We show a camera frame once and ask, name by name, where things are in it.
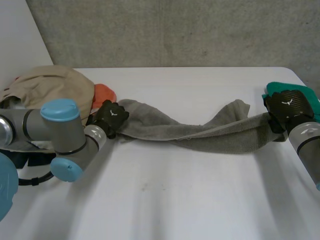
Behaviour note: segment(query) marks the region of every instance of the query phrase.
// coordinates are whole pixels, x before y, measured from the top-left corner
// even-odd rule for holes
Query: concrete wall
[[[55,64],[279,66],[320,95],[320,0],[27,3]]]

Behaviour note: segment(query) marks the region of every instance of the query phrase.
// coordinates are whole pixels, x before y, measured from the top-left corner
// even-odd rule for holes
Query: towel
[[[248,118],[250,105],[235,100],[204,125],[181,124],[158,109],[135,100],[119,102],[130,113],[119,129],[122,142],[134,139],[167,141],[196,151],[226,154],[253,152],[271,141],[283,142],[283,134],[271,131],[270,116]]]

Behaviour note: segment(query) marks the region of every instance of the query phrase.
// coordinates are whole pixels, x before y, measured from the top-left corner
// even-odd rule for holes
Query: green cloth
[[[266,90],[268,94],[262,95],[262,98],[269,96],[272,96],[274,93],[281,93],[286,90],[299,90],[301,91],[305,97],[308,99],[308,102],[310,103],[315,120],[320,123],[320,102],[315,94],[315,92],[307,87],[307,86],[301,86],[296,84],[289,84],[289,83],[282,83],[282,82],[270,82],[266,86]]]

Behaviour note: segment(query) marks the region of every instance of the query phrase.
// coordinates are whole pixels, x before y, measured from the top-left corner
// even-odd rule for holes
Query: table surface
[[[266,112],[269,82],[302,84],[282,67],[86,68],[118,100],[147,103],[199,125],[241,99]],[[5,240],[318,240],[320,192],[290,145],[251,154],[136,140],[103,148],[82,179],[20,187],[0,223]],[[21,177],[48,166],[26,167]]]

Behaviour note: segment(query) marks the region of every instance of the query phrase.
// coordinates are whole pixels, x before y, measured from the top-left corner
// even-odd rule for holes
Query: gray robot arm segment
[[[45,106],[46,111],[51,108],[50,103]],[[46,115],[46,111],[0,109],[0,144],[6,147],[19,141],[51,141],[57,154],[50,165],[52,174],[74,182],[106,143],[107,134],[97,125],[84,128],[78,108],[71,118],[59,113]]]

